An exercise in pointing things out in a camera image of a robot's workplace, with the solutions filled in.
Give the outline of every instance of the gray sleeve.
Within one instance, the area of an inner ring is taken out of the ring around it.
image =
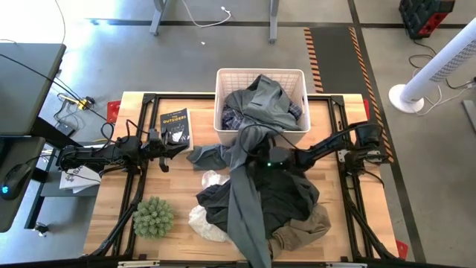
[[[253,268],[271,268],[260,198],[244,165],[231,171],[228,235]]]
[[[194,146],[187,159],[193,163],[194,170],[221,170],[228,166],[222,158],[223,150],[221,144]]]

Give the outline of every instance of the black cable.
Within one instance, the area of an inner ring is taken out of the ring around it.
[[[414,39],[414,43],[415,43],[416,45],[422,46],[423,48],[427,48],[427,49],[431,50],[431,52],[433,52],[434,55],[437,54],[437,52],[436,52],[433,48],[431,48],[430,46],[428,46],[428,45],[423,45],[422,43],[418,43],[415,39]]]
[[[53,156],[53,157],[55,157],[55,155],[52,155],[52,154],[39,155],[39,156],[35,156],[35,157],[32,157],[32,158],[28,159],[27,161],[23,162],[23,164],[28,165],[28,163],[32,162],[33,160],[37,160],[37,159],[40,159],[40,158],[46,157],[46,156]]]
[[[128,130],[127,130],[127,135],[130,135],[130,133],[129,133],[129,126],[127,125],[128,123],[130,123],[132,126],[134,126],[134,127],[135,127],[137,130],[139,130],[140,132],[142,132],[142,133],[144,133],[144,134],[150,134],[150,133],[148,133],[147,131],[143,131],[143,130],[139,129],[139,127],[138,127],[136,124],[134,124],[134,122],[132,122],[132,121],[130,121],[129,119],[127,119],[127,120],[126,120],[126,128],[128,129]]]
[[[371,176],[373,176],[373,177],[375,177],[375,178],[377,178],[377,179],[382,183],[382,186],[385,188],[385,183],[384,183],[384,181],[383,181],[382,179],[380,179],[379,176],[377,176],[377,175],[375,175],[374,173],[372,173],[372,172],[370,172],[370,171],[367,171],[367,170],[364,170],[364,172],[367,173],[367,174],[369,174],[369,175],[371,175]]]
[[[58,119],[57,116],[65,109],[66,103],[67,103],[67,101],[64,100],[64,101],[62,102],[62,104],[61,104],[61,108],[59,108],[58,112],[56,112],[56,113],[53,115],[53,118],[54,118],[57,122],[59,122],[59,123],[61,123],[61,122],[60,122],[60,120]]]
[[[55,84],[58,85],[61,89],[63,89],[64,91],[66,91],[67,93],[69,93],[71,96],[73,96],[73,97],[76,99],[76,101],[81,101],[79,98],[77,98],[76,96],[74,96],[74,94],[71,93],[68,89],[66,89],[64,86],[61,86],[57,81],[55,81],[55,80],[53,80],[53,79],[51,79],[51,78],[45,76],[44,74],[38,72],[37,70],[35,70],[35,69],[33,69],[33,68],[31,68],[31,67],[29,67],[29,66],[27,66],[27,65],[25,65],[25,64],[23,64],[23,63],[21,63],[21,62],[19,62],[19,61],[17,61],[17,60],[14,60],[14,59],[12,59],[12,58],[10,58],[10,57],[8,57],[8,56],[5,56],[5,55],[3,55],[3,54],[0,54],[0,57],[4,57],[4,58],[7,59],[7,60],[10,60],[10,61],[12,61],[12,62],[14,62],[14,63],[16,63],[16,64],[18,64],[18,65],[21,65],[21,66],[27,68],[28,70],[34,72],[35,74],[38,74],[39,76],[45,78],[46,80],[48,80],[48,81],[50,81],[50,82],[52,82],[52,83],[55,83]],[[106,119],[105,117],[103,117],[102,115],[98,114],[98,113],[97,113],[96,111],[94,111],[93,109],[88,109],[88,110],[90,110],[90,111],[93,112],[95,115],[99,116],[100,118],[104,119],[104,121],[107,121],[107,119]]]
[[[81,97],[80,97],[73,89],[71,89],[65,82],[63,82],[61,79],[59,79],[58,77],[55,77],[54,79],[56,79],[56,80],[58,80],[59,82],[61,82],[67,89],[69,89],[69,91],[73,92],[74,95],[75,95],[77,98],[81,99]]]
[[[111,135],[106,136],[106,134],[104,133],[104,127],[105,126],[110,126],[111,127]],[[114,142],[112,140],[112,135],[114,134],[114,124],[113,123],[109,123],[109,122],[106,122],[103,124],[103,126],[101,126],[101,135],[107,140],[106,144],[108,144],[109,142]]]
[[[424,66],[417,66],[417,65],[415,65],[411,60],[412,60],[413,58],[417,58],[417,57],[428,57],[428,58],[430,58],[430,59],[433,59],[434,56],[437,55],[437,52],[436,52],[432,47],[430,47],[429,45],[423,45],[422,43],[418,43],[415,39],[414,39],[413,41],[414,41],[414,43],[415,43],[416,45],[422,46],[423,48],[427,48],[427,49],[429,49],[429,50],[433,53],[433,55],[429,55],[429,54],[416,54],[416,55],[412,55],[412,56],[410,56],[410,57],[408,58],[408,62],[409,62],[410,65],[412,65],[414,68],[423,68]],[[469,84],[472,84],[474,81],[467,82],[467,83],[465,83],[465,84],[463,84],[463,85],[461,85],[461,86],[452,86],[452,85],[450,85],[450,83],[449,83],[449,81],[448,81],[448,78],[445,79],[445,82],[446,82],[446,85],[447,85],[450,89],[464,89],[466,86],[468,86]]]
[[[103,177],[103,175],[104,175],[104,174],[106,174],[106,173],[108,173],[108,172],[111,172],[111,171],[114,171],[114,170],[121,170],[121,169],[123,169],[123,167],[121,167],[121,166],[117,166],[117,167],[110,167],[110,168],[107,168],[107,169],[105,169],[105,170],[101,170],[101,171],[99,171],[99,173],[98,173],[98,174],[99,174],[99,177],[101,177],[101,178],[102,178],[102,177]]]
[[[74,112],[70,111],[69,110],[69,107],[70,107],[70,103],[68,104],[68,108],[66,109],[68,111],[68,114],[67,115],[64,115],[62,116],[61,118],[58,118],[58,122],[54,125],[54,127],[57,127],[60,123],[62,123],[62,121],[68,117],[72,117],[74,118],[74,120],[76,120],[76,124],[77,124],[77,129],[76,131],[82,129],[82,127],[80,127],[80,122],[78,121],[78,119],[76,118],[76,113],[78,113],[80,110],[77,108],[76,106],[76,110]],[[83,126],[85,126],[86,124],[84,123],[83,119],[80,117],[81,121],[83,122]]]
[[[64,170],[63,172],[66,173],[66,174],[68,174],[68,175],[71,175],[71,176],[80,177],[81,179],[87,179],[87,180],[90,180],[90,181],[93,181],[93,182],[99,182],[99,183],[101,183],[101,181],[98,180],[98,179],[90,179],[90,178],[86,178],[86,177],[83,177],[83,176],[80,176],[80,175],[77,175],[77,174],[68,173],[68,171],[66,171],[66,170]]]
[[[245,132],[246,129],[248,129],[249,127],[254,127],[254,126],[260,126],[260,127],[265,127],[267,129],[270,129],[270,130],[273,130],[274,132],[276,132],[278,135],[280,135],[281,137],[284,138],[284,140],[289,143],[291,146],[293,146],[296,150],[300,150],[298,147],[296,147],[296,145],[294,145],[292,142],[290,142],[283,134],[281,134],[281,132],[277,131],[275,128],[273,127],[268,127],[266,125],[263,125],[263,124],[249,124],[248,126],[246,127],[243,127],[243,129],[241,130],[241,133],[243,134]],[[243,150],[247,155],[249,156],[257,156],[257,155],[254,155],[250,152],[248,152],[244,147],[243,147],[243,143],[242,143],[242,139],[241,139],[242,135],[239,136],[239,141],[238,141],[238,144],[239,146],[241,147],[241,150]]]

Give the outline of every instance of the dark gray clothing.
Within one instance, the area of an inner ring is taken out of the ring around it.
[[[225,99],[225,104],[245,116],[238,131],[237,141],[242,137],[243,128],[249,124],[265,124],[280,132],[283,129],[300,130],[296,119],[288,112],[290,103],[280,84],[264,75],[257,77],[246,90],[230,93]],[[241,141],[247,151],[259,144],[268,133],[275,135],[272,130],[259,126],[249,127],[245,131]],[[225,163],[229,163],[231,171],[228,235],[254,268],[270,268],[271,259],[260,199],[252,179],[248,178],[243,166],[248,155],[236,141],[224,153],[216,152],[222,152],[220,147],[196,148],[191,155],[205,157],[192,159],[189,157],[189,160],[195,167],[210,169],[216,167],[216,163],[211,161],[210,157],[215,158],[220,155],[224,159],[230,159],[229,162],[224,160]]]
[[[290,220],[308,220],[319,197],[318,189],[303,173],[268,167],[251,171],[260,195],[266,239]],[[228,230],[230,181],[212,185],[197,194],[199,204],[207,211],[207,222],[224,232]]]

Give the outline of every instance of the green succulent plant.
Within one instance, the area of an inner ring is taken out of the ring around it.
[[[134,232],[140,237],[159,239],[164,237],[173,225],[172,208],[158,197],[142,200],[133,216]]]

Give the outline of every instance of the plaid shirt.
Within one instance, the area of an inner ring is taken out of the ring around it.
[[[303,114],[303,110],[293,102],[289,105],[288,112],[296,118],[296,121],[298,121]],[[222,130],[238,130],[243,118],[241,112],[225,105],[222,112]]]

